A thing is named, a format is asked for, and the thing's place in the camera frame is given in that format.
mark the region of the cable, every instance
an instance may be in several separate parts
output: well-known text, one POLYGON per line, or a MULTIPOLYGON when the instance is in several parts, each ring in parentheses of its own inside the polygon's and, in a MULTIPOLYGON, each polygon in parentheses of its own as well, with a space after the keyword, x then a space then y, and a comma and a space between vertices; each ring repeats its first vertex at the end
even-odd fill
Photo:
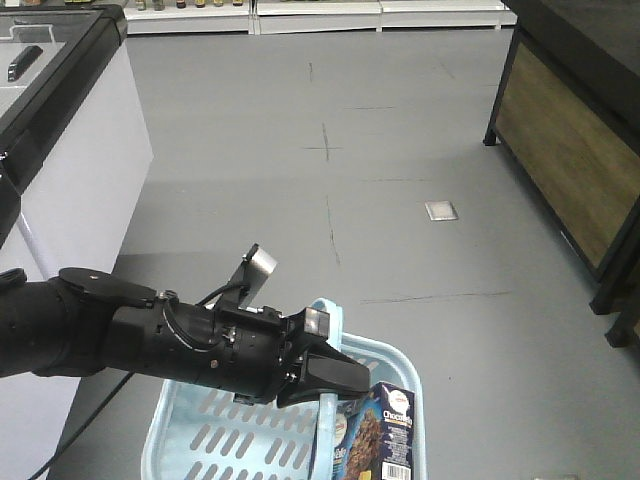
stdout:
POLYGON ((227 283, 226 285, 223 285, 220 288, 215 289, 209 295, 207 295, 198 303, 196 303, 196 305, 199 307, 202 307, 203 305, 206 305, 221 293, 228 292, 229 290, 235 290, 236 288, 248 288, 248 287, 249 287, 248 283, 242 283, 242 282, 227 283))
POLYGON ((76 439, 80 435, 82 435, 82 432, 84 432, 87 429, 87 427, 91 425, 91 423, 96 419, 96 417, 100 415, 100 412, 104 410, 104 408, 109 404, 109 402, 113 400, 113 397, 115 397, 117 393, 122 389, 122 387, 124 387, 125 384, 131 379, 131 377, 133 377, 133 373, 134 372, 127 373, 122 378, 122 380, 120 380, 120 382, 115 387, 113 387, 113 390, 109 392, 109 395, 105 397, 102 403, 98 405, 98 407, 93 411, 91 415, 89 415, 89 417, 84 421, 84 423, 80 425, 80 427, 73 433, 73 435, 71 435, 71 437, 67 439, 67 441, 65 441, 62 445, 60 445, 60 447, 58 447, 58 449, 56 450, 56 453, 54 453, 53 456, 49 460, 47 460, 47 462, 42 467, 40 467, 40 470, 38 470, 31 477, 29 477, 28 480, 37 480, 38 478, 40 478, 40 476, 44 472, 46 472, 47 469, 58 460, 58 458, 62 456, 62 454, 73 444, 73 442, 75 442, 76 439))

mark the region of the plastic basket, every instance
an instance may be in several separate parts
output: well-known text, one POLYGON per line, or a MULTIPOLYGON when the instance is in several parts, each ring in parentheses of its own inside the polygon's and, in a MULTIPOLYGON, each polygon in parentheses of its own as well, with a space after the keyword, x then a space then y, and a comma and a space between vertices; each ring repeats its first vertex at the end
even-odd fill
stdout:
MULTIPOLYGON (((415 392, 413 480, 427 480, 422 386, 399 350, 342 333, 342 308, 331 315, 329 343, 366 365, 372 383, 415 392)), ((337 399, 322 395, 284 409, 233 403, 233 394, 167 380, 142 454, 142 480, 330 480, 337 399)))

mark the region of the chocolate cereal box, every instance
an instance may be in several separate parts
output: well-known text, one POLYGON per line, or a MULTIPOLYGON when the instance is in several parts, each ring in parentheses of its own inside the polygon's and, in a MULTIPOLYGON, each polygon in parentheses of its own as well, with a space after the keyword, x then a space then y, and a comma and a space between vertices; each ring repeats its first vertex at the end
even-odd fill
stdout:
POLYGON ((380 382, 338 407, 333 480, 412 480, 413 392, 380 382))

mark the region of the black robotic arm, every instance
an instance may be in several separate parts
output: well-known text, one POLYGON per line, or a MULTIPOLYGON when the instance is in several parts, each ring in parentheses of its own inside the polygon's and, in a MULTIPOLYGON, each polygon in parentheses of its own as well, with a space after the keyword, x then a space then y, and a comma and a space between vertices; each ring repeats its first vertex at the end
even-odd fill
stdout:
POLYGON ((105 367, 228 390, 283 407, 321 393, 358 398, 369 371, 326 340, 329 315, 244 307, 275 266, 257 245, 212 306, 110 274, 65 268, 45 282, 0 274, 0 377, 92 375, 105 367))

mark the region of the shelf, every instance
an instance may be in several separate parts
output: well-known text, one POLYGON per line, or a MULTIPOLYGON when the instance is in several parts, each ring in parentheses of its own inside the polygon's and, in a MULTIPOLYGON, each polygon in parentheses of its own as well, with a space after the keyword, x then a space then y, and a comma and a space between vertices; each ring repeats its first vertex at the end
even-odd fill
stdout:
POLYGON ((172 3, 157 12, 125 8, 129 34, 247 32, 250 34, 376 30, 410 27, 494 27, 514 25, 516 17, 499 0, 245 0, 235 7, 187 8, 172 3))
POLYGON ((147 8, 138 10, 132 1, 125 8, 130 35, 141 33, 185 33, 185 32, 248 32, 253 33, 251 2, 241 6, 227 3, 214 7, 210 3, 197 8, 192 3, 187 8, 167 5, 160 12, 147 8))
POLYGON ((378 1, 349 2, 258 0, 256 32, 294 33, 335 30, 380 30, 378 1))
POLYGON ((495 27, 516 17, 498 0, 381 0, 382 28, 495 27))

